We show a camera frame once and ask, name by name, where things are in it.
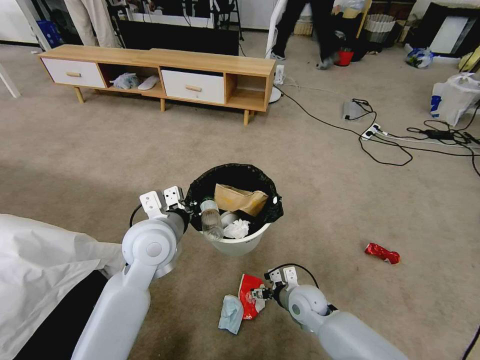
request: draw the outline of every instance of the plastic water bottle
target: plastic water bottle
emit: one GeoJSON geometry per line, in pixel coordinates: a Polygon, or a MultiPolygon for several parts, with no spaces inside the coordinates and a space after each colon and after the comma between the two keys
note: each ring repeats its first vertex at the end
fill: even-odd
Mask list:
{"type": "Polygon", "coordinates": [[[220,241],[224,237],[224,227],[220,219],[217,203],[211,197],[205,197],[200,204],[201,230],[210,241],[220,241]]]}

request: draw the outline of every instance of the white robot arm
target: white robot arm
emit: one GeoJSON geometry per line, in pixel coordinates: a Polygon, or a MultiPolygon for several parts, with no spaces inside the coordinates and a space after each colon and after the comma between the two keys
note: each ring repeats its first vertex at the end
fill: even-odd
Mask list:
{"type": "Polygon", "coordinates": [[[182,189],[140,196],[148,220],[133,225],[121,249],[128,265],[112,276],[78,339],[73,360],[127,359],[150,307],[149,285],[173,270],[190,215],[182,189]]]}
{"type": "Polygon", "coordinates": [[[298,285],[295,267],[274,269],[265,277],[275,284],[270,289],[252,289],[256,299],[275,299],[305,331],[314,333],[333,360],[408,360],[384,337],[358,317],[339,311],[327,302],[320,289],[298,285]]]}
{"type": "MultiPolygon", "coordinates": [[[[149,285],[173,270],[180,239],[190,222],[182,189],[173,186],[160,196],[140,196],[148,220],[125,234],[122,253],[127,265],[108,280],[73,351],[73,360],[125,360],[150,306],[149,285]]],[[[314,333],[333,360],[407,360],[407,357],[357,317],[328,304],[311,285],[298,285],[295,267],[265,274],[272,289],[252,289],[252,296],[275,299],[295,322],[314,333]]]]}

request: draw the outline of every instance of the blue face mask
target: blue face mask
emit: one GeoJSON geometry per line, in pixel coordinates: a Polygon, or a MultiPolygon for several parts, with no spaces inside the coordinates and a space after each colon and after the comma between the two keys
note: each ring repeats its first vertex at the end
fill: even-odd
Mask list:
{"type": "Polygon", "coordinates": [[[233,295],[225,295],[218,328],[227,329],[232,334],[237,335],[243,316],[244,308],[239,298],[233,295]]]}

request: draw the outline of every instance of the white chair leg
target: white chair leg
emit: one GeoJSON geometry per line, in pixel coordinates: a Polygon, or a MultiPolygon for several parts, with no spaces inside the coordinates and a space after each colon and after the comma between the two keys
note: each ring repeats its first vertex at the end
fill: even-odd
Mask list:
{"type": "Polygon", "coordinates": [[[20,92],[15,86],[14,82],[10,78],[10,76],[7,74],[7,70],[3,67],[3,65],[0,63],[0,79],[3,81],[5,84],[6,88],[10,92],[10,94],[14,98],[19,98],[20,97],[20,92]]]}

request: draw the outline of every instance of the red snack wrapper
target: red snack wrapper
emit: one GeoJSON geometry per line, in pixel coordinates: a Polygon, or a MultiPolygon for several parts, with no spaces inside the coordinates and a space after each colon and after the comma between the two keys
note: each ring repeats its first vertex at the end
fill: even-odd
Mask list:
{"type": "Polygon", "coordinates": [[[376,256],[390,264],[398,264],[400,262],[400,254],[396,251],[388,251],[386,248],[371,242],[365,248],[365,254],[376,256]]]}
{"type": "Polygon", "coordinates": [[[259,277],[247,274],[241,276],[238,298],[243,306],[243,320],[252,320],[265,307],[265,301],[255,300],[251,292],[252,289],[260,288],[263,284],[263,280],[259,277]]]}

